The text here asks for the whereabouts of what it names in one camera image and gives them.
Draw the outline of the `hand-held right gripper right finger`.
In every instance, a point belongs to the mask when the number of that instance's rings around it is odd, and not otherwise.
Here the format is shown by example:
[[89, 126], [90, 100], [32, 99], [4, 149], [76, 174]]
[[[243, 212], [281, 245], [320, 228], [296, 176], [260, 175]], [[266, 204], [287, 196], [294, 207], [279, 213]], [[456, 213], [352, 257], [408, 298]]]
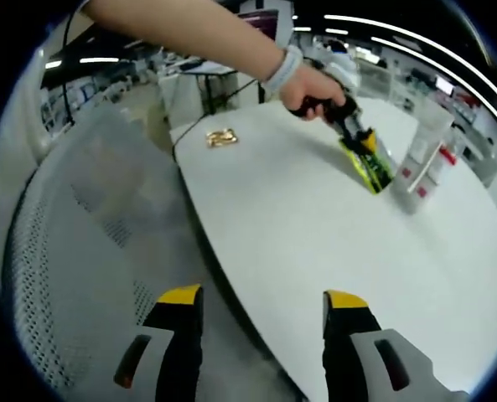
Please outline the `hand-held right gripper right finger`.
[[330, 401], [469, 401], [436, 379], [432, 360], [383, 329], [361, 297], [324, 293], [323, 366]]

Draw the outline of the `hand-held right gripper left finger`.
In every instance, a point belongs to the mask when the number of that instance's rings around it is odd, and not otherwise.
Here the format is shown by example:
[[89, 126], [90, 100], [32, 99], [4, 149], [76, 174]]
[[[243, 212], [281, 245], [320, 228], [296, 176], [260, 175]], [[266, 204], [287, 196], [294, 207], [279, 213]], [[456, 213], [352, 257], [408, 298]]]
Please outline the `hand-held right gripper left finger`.
[[165, 332], [159, 355], [152, 358], [148, 376], [149, 396], [144, 401], [195, 401], [203, 361], [203, 287], [200, 284], [177, 287], [164, 292], [156, 301], [137, 332], [122, 346], [116, 362], [113, 383], [131, 389], [138, 366], [151, 348], [153, 339], [145, 329]]

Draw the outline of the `person's left hand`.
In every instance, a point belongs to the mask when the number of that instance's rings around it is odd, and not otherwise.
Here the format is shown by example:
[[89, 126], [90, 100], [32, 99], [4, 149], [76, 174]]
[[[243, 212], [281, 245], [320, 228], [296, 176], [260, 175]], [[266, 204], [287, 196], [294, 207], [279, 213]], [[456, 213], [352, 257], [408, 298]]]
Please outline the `person's left hand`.
[[332, 99], [338, 106], [346, 102], [344, 92], [335, 80], [306, 64], [301, 64], [280, 89], [279, 98], [286, 109], [296, 111], [301, 108], [307, 96], [320, 100]]

